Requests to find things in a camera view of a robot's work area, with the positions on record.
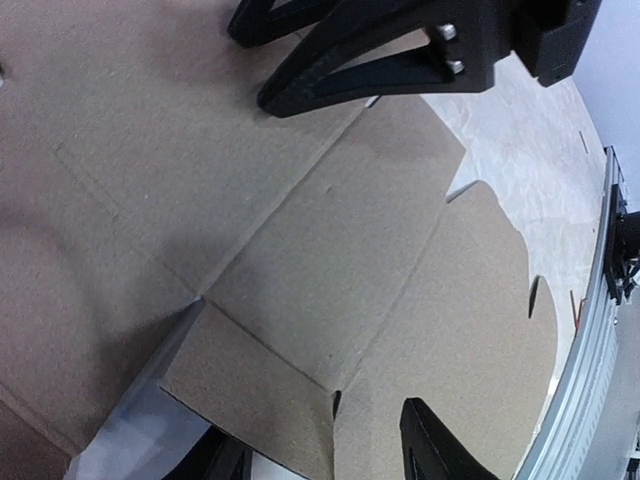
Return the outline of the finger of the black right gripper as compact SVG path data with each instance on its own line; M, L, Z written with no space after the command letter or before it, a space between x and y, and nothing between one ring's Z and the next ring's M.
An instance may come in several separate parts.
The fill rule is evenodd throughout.
M257 95L287 118L373 96L480 93L508 56L510 1L341 1Z
M244 0L235 10L227 33L243 48L268 44L311 24L323 24L333 11L341 9L342 1L285 1L275 7L275 1Z

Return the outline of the small red stick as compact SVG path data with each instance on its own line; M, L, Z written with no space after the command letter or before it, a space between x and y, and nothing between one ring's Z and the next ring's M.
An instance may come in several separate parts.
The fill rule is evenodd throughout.
M580 300L577 300L576 296L574 295L574 292L570 291L570 302L571 302L571 308L572 308L575 334L578 334L580 325L581 325L582 313L586 304L586 299L581 298Z

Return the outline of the small dark stick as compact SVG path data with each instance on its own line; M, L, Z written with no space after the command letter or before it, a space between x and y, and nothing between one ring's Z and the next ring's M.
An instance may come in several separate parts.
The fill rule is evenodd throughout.
M581 139L581 142L582 142L582 145L583 145L583 148L584 148L585 152L587 154L589 154L589 149L588 149L588 146L587 146L587 143L586 143L586 140L585 140L585 137L584 137L584 134L583 134L582 130L579 130L579 135L580 135L580 139Z

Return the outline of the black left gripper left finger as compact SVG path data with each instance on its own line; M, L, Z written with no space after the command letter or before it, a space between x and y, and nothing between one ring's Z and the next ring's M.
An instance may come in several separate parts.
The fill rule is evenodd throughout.
M209 427L164 480L250 480L253 451Z

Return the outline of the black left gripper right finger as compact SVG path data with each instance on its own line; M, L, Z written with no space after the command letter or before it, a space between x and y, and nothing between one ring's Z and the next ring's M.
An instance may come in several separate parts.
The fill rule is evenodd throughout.
M406 480L498 480L420 398L407 398L400 433Z

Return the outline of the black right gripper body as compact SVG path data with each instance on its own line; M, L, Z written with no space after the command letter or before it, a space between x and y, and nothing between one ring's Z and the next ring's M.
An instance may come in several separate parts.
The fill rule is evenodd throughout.
M598 14L598 0L517 1L512 49L530 75L552 86L573 75Z

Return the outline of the brown cardboard box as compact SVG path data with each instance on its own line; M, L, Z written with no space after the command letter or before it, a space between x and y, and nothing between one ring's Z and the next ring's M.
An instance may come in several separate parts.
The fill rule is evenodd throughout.
M230 1L1 5L1 475L60 479L194 297L165 392L296 472L398 479L403 401L497 476L556 353L548 290L435 98L280 120L299 43Z

